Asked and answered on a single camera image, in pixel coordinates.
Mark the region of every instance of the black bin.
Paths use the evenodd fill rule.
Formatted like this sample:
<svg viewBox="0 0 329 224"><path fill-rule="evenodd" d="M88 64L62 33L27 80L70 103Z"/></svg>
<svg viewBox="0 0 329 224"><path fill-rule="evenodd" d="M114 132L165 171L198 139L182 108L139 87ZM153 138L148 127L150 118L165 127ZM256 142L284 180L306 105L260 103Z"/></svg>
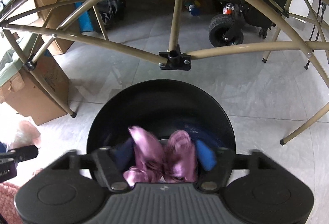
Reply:
<svg viewBox="0 0 329 224"><path fill-rule="evenodd" d="M206 130L236 149L230 120L209 94L181 81L151 80L124 89L104 105L90 128L87 153L123 143L133 125L165 139L182 129L182 123Z"/></svg>

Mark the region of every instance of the pink satin fabric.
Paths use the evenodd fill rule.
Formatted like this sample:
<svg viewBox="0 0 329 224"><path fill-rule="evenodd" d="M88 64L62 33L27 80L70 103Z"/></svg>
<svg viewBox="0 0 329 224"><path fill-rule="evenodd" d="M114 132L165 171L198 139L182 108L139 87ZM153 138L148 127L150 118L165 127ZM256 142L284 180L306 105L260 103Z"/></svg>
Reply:
<svg viewBox="0 0 329 224"><path fill-rule="evenodd" d="M131 127L129 132L135 142L136 165L123 176L130 186L157 183L162 176L168 183L196 181L195 147L186 131L174 132L165 146L141 127Z"/></svg>

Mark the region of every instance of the can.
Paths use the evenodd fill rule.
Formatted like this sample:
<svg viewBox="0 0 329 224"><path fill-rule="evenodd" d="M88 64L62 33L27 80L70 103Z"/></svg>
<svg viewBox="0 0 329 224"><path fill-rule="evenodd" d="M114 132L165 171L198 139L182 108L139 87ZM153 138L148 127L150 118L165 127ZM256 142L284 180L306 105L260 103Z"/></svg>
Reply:
<svg viewBox="0 0 329 224"><path fill-rule="evenodd" d="M226 3L223 8L223 14L231 14L234 10L234 5L232 3Z"/></svg>

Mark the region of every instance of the cardboard box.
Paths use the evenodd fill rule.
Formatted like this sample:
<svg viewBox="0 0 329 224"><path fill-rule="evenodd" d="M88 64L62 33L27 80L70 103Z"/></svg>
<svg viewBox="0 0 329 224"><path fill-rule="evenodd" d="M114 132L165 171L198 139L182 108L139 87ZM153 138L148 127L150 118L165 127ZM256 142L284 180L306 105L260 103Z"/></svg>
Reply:
<svg viewBox="0 0 329 224"><path fill-rule="evenodd" d="M67 102L69 79L48 50L39 58L35 71ZM24 67L0 87L0 100L19 114L31 116L36 125L67 114Z"/></svg>
<svg viewBox="0 0 329 224"><path fill-rule="evenodd" d="M55 3L57 0L34 0L36 7L46 6L49 4ZM75 5L70 4L66 6L59 6L54 8L50 21L47 24L47 28L56 29L73 11L75 10ZM39 12L40 19L34 21L32 26L42 27L44 20L46 19L47 15L49 14L50 9L43 10ZM75 21L70 28L68 29L70 32L73 33L80 33L80 28L78 21ZM50 37L44 36L44 40L47 41ZM69 47L73 44L73 41L64 40L64 39L56 39L50 46L49 51L52 55L59 55L64 54Z"/></svg>

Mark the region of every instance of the metal bolt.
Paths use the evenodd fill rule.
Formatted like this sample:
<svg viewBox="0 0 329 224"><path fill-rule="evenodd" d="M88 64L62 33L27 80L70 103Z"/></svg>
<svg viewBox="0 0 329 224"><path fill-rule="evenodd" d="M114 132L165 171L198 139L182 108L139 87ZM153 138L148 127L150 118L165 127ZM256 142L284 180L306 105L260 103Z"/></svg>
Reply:
<svg viewBox="0 0 329 224"><path fill-rule="evenodd" d="M215 190L217 188L217 184L213 181L206 181L201 184L201 188L204 190Z"/></svg>
<svg viewBox="0 0 329 224"><path fill-rule="evenodd" d="M124 190L128 187L128 184L124 181L120 181L120 182L114 182L111 185L111 188L116 190L116 191L120 191L120 190Z"/></svg>

